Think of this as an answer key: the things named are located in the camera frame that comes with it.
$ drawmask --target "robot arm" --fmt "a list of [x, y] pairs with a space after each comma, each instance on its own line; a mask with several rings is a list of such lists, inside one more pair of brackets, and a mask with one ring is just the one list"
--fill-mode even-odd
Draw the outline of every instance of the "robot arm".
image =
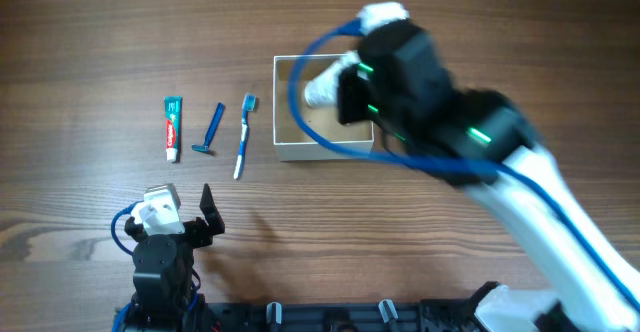
[[[398, 11], [397, 4], [392, 6]], [[337, 105], [343, 124], [371, 120], [405, 142], [411, 156], [490, 161], [530, 178], [558, 202], [577, 233], [637, 301], [638, 271], [613, 249], [580, 207], [552, 154], [517, 108], [495, 91], [455, 90], [439, 64], [431, 37], [407, 19], [408, 13], [396, 13], [386, 21], [384, 16], [372, 17], [377, 10], [388, 16], [385, 4], [368, 6], [359, 15], [363, 26], [375, 27], [362, 31], [365, 37], [357, 52], [348, 53], [307, 85], [305, 100], [311, 107]], [[318, 100], [322, 103], [313, 105]], [[576, 231], [561, 223], [534, 191], [499, 172], [450, 173], [443, 168], [428, 173], [460, 189], [500, 221], [549, 280], [562, 313], [580, 330], [640, 328], [637, 306], [621, 295], [602, 266], [585, 251]], [[499, 305], [500, 298], [509, 297], [494, 292], [476, 311], [485, 327], [536, 330], [528, 317], [544, 313], [546, 302], [531, 303], [536, 296], [529, 296], [520, 306], [532, 309], [529, 313], [510, 315], [503, 308], [496, 317], [490, 304]]]

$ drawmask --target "toothbrush handle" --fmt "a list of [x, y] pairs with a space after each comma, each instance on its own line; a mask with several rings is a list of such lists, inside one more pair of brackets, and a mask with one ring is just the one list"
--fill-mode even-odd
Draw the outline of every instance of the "toothbrush handle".
[[233, 178], [238, 179], [242, 174], [242, 168], [244, 167], [244, 152], [247, 149], [247, 137], [249, 137], [249, 126], [242, 124], [242, 136], [240, 137], [240, 148], [238, 149], [238, 159], [236, 160], [236, 170], [233, 173]]

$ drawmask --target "white box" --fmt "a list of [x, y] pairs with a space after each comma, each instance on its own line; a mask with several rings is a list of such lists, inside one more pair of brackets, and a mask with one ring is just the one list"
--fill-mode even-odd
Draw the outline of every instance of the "white box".
[[[371, 151], [373, 123], [370, 121], [343, 126], [338, 123], [336, 107], [310, 108], [304, 101], [304, 86], [322, 73], [341, 54], [312, 55], [298, 84], [300, 114], [307, 124], [329, 141], [342, 146]], [[300, 56], [273, 58], [273, 145], [280, 161], [309, 161], [349, 158], [329, 151], [307, 136], [289, 112], [287, 84], [295, 60]]]

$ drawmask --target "wooden table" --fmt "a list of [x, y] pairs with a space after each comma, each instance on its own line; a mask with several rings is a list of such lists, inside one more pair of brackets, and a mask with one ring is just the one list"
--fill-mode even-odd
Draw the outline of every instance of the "wooden table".
[[[184, 219], [199, 215], [209, 183], [226, 221], [196, 253], [210, 301], [463, 297], [487, 280], [545, 287], [485, 211], [432, 178], [277, 161], [273, 56], [301, 52], [377, 1], [387, 0], [0, 0], [0, 330], [109, 329], [134, 292], [109, 223], [167, 182]], [[397, 1], [433, 33], [460, 85], [492, 86], [522, 107], [578, 199], [640, 266], [639, 0]], [[260, 108], [235, 181], [246, 92]], [[184, 97], [175, 165], [163, 144], [167, 95]], [[189, 150], [217, 102], [227, 110], [216, 156]]]

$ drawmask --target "toothpaste cap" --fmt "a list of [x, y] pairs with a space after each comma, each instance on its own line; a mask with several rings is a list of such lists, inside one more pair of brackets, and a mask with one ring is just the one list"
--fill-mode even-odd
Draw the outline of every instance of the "toothpaste cap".
[[178, 150], [175, 148], [167, 148], [167, 161], [175, 162], [178, 157]]

